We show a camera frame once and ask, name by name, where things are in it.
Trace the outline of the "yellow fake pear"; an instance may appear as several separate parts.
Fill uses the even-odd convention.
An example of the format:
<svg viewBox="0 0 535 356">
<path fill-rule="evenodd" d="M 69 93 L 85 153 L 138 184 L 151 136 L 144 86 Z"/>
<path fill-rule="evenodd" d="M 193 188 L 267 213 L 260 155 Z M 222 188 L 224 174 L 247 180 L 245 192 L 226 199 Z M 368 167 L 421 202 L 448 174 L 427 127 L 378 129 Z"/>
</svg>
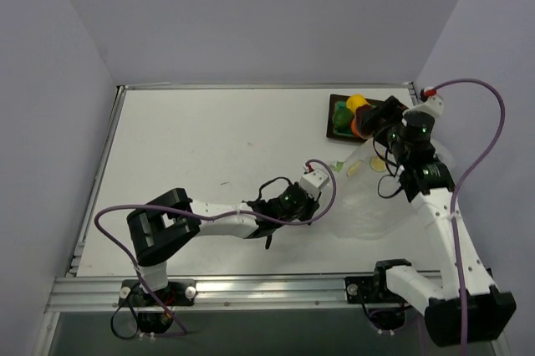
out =
<svg viewBox="0 0 535 356">
<path fill-rule="evenodd" d="M 358 108 L 369 105 L 369 102 L 364 96 L 360 94 L 354 94 L 348 97 L 345 105 L 347 109 L 349 109 L 352 113 L 355 113 Z"/>
</svg>

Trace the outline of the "green fake lime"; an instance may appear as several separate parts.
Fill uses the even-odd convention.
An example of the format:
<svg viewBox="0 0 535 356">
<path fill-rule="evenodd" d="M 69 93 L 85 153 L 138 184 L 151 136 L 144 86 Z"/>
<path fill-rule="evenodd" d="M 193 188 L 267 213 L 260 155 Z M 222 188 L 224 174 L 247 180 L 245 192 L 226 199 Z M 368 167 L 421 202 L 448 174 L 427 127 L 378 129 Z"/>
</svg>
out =
<svg viewBox="0 0 535 356">
<path fill-rule="evenodd" d="M 336 130 L 345 130 L 348 129 L 354 118 L 354 113 L 348 108 L 339 108 L 337 109 L 332 118 L 333 127 Z"/>
</svg>

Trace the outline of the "clear plastic bag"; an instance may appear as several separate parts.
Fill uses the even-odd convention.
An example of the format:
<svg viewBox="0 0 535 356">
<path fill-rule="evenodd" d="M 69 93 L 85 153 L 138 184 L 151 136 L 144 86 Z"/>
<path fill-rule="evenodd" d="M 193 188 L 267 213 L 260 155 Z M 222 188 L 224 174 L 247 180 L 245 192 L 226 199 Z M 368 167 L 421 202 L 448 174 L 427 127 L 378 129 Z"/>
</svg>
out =
<svg viewBox="0 0 535 356">
<path fill-rule="evenodd" d="M 399 182 L 389 175 L 395 168 L 382 161 L 384 156 L 385 147 L 368 140 L 345 160 L 330 163 L 337 194 L 327 218 L 336 237 L 378 240 L 417 219 L 404 192 L 388 197 Z"/>
</svg>

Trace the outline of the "orange fake persimmon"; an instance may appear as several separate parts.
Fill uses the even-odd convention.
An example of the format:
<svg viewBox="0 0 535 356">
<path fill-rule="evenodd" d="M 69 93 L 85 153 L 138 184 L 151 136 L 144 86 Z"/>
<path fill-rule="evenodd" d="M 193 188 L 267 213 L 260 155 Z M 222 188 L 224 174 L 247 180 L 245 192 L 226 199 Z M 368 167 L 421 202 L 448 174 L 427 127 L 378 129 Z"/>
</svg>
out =
<svg viewBox="0 0 535 356">
<path fill-rule="evenodd" d="M 351 132 L 352 132 L 353 136 L 360 137 L 360 134 L 359 134 L 359 132 L 357 130 L 357 126 L 356 126 L 356 119 L 352 119 L 351 124 L 350 124 L 350 129 L 351 129 Z"/>
</svg>

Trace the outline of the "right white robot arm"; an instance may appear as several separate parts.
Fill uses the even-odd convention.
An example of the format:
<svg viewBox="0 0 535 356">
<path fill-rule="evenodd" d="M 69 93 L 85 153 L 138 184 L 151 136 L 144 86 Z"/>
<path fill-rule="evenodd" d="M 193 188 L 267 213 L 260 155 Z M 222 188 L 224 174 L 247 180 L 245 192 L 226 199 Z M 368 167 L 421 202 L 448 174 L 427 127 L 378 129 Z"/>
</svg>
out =
<svg viewBox="0 0 535 356">
<path fill-rule="evenodd" d="M 417 272 L 405 259 L 375 265 L 371 301 L 405 301 L 424 318 L 438 347 L 498 339 L 517 309 L 513 295 L 498 289 L 471 241 L 456 199 L 459 186 L 431 142 L 443 110 L 430 97 L 411 108 L 390 96 L 377 105 L 364 101 L 354 112 L 354 131 L 385 148 L 400 189 L 416 211 L 438 258 L 442 284 Z"/>
</svg>

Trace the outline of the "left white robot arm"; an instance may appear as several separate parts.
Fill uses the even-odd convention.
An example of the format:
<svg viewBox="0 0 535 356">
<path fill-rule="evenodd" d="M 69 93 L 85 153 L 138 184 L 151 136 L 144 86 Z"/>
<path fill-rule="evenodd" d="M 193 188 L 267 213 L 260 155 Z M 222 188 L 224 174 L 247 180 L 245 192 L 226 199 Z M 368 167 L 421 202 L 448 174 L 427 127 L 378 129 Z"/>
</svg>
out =
<svg viewBox="0 0 535 356">
<path fill-rule="evenodd" d="M 150 305 L 167 299 L 167 261 L 196 236 L 234 236 L 266 240 L 285 223 L 309 224 L 319 209 L 322 189 L 294 182 L 272 199 L 258 197 L 235 206 L 192 200 L 183 188 L 175 188 L 127 216 L 135 249 L 136 270 L 142 277 L 139 296 Z"/>
</svg>

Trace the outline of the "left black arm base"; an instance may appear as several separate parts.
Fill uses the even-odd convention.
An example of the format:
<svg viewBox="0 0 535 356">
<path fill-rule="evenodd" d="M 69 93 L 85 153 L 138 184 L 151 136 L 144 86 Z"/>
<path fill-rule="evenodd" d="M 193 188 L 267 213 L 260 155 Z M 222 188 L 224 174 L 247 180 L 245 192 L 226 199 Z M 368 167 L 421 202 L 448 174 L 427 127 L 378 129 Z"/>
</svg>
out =
<svg viewBox="0 0 535 356">
<path fill-rule="evenodd" d="M 173 307 L 190 307 L 195 303 L 197 295 L 196 283 L 192 280 L 171 281 L 163 289 L 154 290 L 155 296 L 169 309 Z M 136 280 L 122 282 L 117 307 L 110 319 L 110 329 L 117 338 L 129 340 L 142 335 L 149 337 L 184 336 L 183 327 L 179 327 L 177 333 L 171 332 L 171 326 L 175 323 L 173 317 L 165 312 L 143 312 L 141 308 L 158 308 L 160 304 L 145 291 L 144 287 Z M 121 310 L 130 313 L 133 323 L 133 333 L 121 334 L 115 326 L 115 317 Z"/>
</svg>

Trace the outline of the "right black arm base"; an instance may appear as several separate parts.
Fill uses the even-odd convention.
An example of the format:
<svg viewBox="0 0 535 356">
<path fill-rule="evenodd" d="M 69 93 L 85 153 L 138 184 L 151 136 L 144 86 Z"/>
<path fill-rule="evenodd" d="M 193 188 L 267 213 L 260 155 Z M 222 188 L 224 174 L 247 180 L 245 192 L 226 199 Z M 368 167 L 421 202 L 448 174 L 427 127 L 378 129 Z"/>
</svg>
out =
<svg viewBox="0 0 535 356">
<path fill-rule="evenodd" d="M 393 336 L 408 324 L 410 306 L 399 295 L 380 288 L 372 276 L 345 277 L 344 289 L 346 302 L 361 306 L 377 334 Z"/>
</svg>

